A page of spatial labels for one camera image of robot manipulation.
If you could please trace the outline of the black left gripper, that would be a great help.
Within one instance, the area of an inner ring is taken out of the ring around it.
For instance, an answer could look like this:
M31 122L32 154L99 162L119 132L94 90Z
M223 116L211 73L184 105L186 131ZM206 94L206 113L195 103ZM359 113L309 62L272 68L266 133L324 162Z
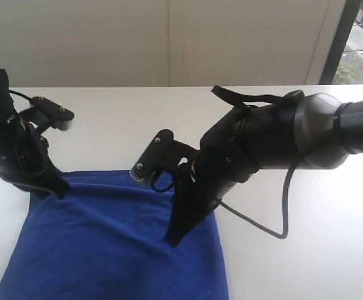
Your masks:
M70 190L35 128L15 115L0 119L0 178L40 199L63 199Z

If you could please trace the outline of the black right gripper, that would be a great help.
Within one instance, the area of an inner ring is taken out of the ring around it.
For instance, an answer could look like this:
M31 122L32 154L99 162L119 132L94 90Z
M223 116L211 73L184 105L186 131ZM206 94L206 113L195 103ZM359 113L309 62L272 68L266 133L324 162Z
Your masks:
M226 193L256 172L257 163L245 154L194 155L176 184L166 243L178 246Z

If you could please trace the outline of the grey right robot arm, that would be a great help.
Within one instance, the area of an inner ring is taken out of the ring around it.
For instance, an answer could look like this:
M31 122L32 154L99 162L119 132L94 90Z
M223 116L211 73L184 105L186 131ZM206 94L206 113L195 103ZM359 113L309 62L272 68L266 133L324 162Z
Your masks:
M175 178L165 241L177 246L236 184L263 169L286 169L282 232L289 230L288 193L297 169L334 169L363 153L363 101L341 102L326 93L249 96L220 86L213 93L232 110L201 138Z

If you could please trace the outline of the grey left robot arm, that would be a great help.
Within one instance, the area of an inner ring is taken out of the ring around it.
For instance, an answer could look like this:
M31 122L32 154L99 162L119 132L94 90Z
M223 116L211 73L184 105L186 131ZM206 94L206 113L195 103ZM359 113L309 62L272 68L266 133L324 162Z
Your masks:
M46 97L29 97L29 107L18 112L9 87L9 77L0 68L0 178L14 187L44 199L55 194L62 199L70 186L49 158L49 128L67 131L74 112Z

